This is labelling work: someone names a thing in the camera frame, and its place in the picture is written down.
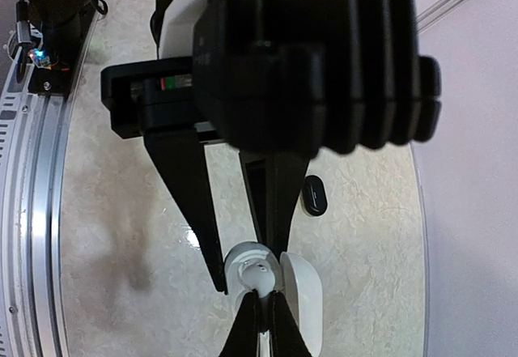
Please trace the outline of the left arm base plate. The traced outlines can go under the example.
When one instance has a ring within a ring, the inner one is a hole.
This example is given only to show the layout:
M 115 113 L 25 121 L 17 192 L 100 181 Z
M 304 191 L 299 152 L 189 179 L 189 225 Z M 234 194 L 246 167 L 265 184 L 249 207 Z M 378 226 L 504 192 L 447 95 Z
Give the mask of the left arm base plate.
M 96 12 L 107 14 L 104 0 L 18 0 L 16 82 L 23 82 L 31 64 L 32 94 L 68 97 Z

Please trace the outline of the black oval charging case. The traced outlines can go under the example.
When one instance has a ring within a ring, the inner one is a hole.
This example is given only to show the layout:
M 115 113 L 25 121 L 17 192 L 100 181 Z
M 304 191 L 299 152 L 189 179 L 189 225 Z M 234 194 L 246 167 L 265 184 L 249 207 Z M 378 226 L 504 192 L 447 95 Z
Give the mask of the black oval charging case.
M 301 189 L 304 209 L 312 217 L 322 216 L 328 209 L 328 199 L 322 179 L 315 175 L 304 178 Z

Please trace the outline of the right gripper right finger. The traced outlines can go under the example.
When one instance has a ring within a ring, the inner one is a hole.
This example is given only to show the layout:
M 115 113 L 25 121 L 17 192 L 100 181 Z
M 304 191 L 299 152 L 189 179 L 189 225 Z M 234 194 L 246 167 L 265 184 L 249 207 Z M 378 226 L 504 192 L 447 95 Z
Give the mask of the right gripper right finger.
M 287 299 L 274 291 L 269 298 L 270 354 L 273 357 L 311 357 Z

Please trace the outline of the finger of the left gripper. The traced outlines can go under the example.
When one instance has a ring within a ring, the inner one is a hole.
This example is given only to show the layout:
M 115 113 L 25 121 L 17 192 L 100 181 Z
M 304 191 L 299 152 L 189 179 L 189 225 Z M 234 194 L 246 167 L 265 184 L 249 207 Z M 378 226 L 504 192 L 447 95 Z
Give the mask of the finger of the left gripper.
M 239 158 L 257 240 L 275 254 L 286 252 L 309 160 L 248 151 Z

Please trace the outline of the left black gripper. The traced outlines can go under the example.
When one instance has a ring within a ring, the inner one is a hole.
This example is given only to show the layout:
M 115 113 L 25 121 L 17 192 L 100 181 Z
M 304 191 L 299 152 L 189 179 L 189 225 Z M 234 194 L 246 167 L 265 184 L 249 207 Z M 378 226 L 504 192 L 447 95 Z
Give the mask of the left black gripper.
M 227 66 L 176 57 L 109 66 L 101 71 L 101 102 L 120 138 L 142 137 L 160 177 L 193 230 L 214 287 L 227 290 L 204 146 L 198 124 L 243 145 L 243 91 Z

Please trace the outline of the white earbud pair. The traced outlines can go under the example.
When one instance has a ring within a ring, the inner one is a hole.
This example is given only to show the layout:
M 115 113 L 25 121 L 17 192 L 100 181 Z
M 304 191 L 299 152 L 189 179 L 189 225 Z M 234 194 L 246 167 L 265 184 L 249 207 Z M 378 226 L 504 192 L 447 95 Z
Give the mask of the white earbud pair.
M 256 291 L 260 299 L 267 297 L 276 284 L 274 272 L 260 262 L 247 264 L 241 271 L 240 281 L 250 291 Z

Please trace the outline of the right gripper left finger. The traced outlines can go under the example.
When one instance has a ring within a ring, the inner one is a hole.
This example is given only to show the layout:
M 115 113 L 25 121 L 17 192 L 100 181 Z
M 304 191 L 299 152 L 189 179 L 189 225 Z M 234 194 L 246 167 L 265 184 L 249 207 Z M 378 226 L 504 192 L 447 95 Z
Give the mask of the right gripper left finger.
M 239 306 L 219 357 L 256 357 L 258 352 L 259 298 L 247 292 Z

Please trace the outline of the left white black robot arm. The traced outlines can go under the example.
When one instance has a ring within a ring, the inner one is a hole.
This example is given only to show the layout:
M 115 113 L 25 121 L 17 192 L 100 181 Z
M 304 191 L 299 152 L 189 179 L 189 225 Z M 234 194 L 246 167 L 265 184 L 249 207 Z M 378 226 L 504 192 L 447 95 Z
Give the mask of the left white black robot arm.
M 227 291 L 204 146 L 219 136 L 199 113 L 190 88 L 193 27 L 208 0 L 156 0 L 151 31 L 158 59 L 111 66 L 101 99 L 122 138 L 142 137 L 164 184 L 193 229 L 215 289 Z

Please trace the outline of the white oval case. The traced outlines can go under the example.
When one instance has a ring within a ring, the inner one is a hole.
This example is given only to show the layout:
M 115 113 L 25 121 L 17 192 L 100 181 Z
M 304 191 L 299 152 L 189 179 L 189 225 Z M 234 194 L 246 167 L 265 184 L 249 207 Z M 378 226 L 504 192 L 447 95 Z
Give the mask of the white oval case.
M 233 322 L 244 295 L 250 292 L 241 284 L 241 271 L 247 264 L 258 262 L 274 272 L 276 284 L 272 292 L 278 291 L 285 295 L 311 357 L 319 356 L 323 347 L 324 327 L 322 282 L 316 269 L 306 259 L 294 253 L 283 252 L 280 257 L 276 257 L 265 245 L 252 241 L 239 243 L 227 253 L 223 267 Z M 272 356 L 269 331 L 270 294 L 263 299 L 258 297 L 257 356 Z

